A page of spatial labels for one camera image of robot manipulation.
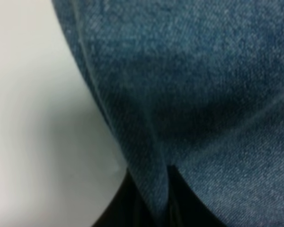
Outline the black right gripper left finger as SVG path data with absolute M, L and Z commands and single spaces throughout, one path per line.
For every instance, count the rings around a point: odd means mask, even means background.
M 93 227 L 152 227 L 154 221 L 127 171 L 116 195 Z

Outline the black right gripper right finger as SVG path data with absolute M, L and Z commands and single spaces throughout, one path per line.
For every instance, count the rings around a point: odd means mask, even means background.
M 224 227 L 190 189 L 175 166 L 168 166 L 169 226 L 170 227 Z

